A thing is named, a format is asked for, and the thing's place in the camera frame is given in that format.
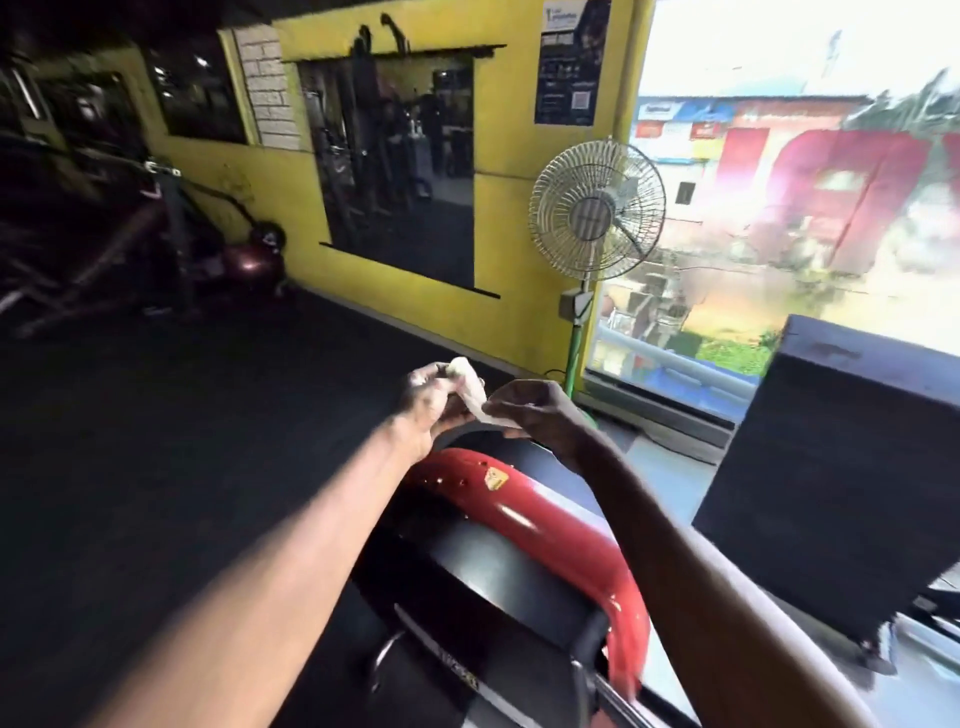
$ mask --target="ceiling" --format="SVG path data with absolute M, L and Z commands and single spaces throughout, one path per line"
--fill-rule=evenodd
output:
M 164 41 L 372 0 L 9 0 L 0 52 L 37 58 Z

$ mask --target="skin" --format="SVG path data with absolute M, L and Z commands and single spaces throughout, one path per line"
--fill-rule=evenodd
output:
M 397 413 L 296 515 L 219 576 L 88 723 L 264 728 L 329 620 L 363 544 L 434 438 L 470 419 L 444 365 L 410 374 Z M 518 380 L 485 409 L 593 488 L 705 726 L 866 728 L 833 664 L 692 529 L 674 524 L 555 382 Z
M 399 411 L 297 514 L 222 573 L 162 634 L 97 728 L 263 728 L 324 631 L 360 549 L 433 440 L 470 419 L 441 364 L 409 375 Z
M 523 427 L 596 495 L 663 647 L 704 726 L 867 728 L 850 682 L 693 528 L 674 523 L 556 382 L 516 380 L 485 411 Z

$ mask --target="standing fan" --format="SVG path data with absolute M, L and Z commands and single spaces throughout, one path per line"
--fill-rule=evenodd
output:
M 530 232 L 557 270 L 579 279 L 561 296 L 573 324 L 564 390 L 572 397 L 593 292 L 588 284 L 621 276 L 653 252 L 666 195 L 657 167 L 636 147 L 613 139 L 570 147 L 547 164 L 530 199 Z

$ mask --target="qr code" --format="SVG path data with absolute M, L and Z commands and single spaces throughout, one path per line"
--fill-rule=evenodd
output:
M 571 109 L 589 109 L 590 108 L 590 92 L 574 91 L 573 101 L 570 103 L 570 108 Z

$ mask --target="fan motor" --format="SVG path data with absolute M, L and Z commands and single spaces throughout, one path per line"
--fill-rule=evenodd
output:
M 569 212 L 568 224 L 574 235 L 585 242 L 592 242 L 607 234 L 613 215 L 613 203 L 608 195 L 590 195 L 574 204 Z

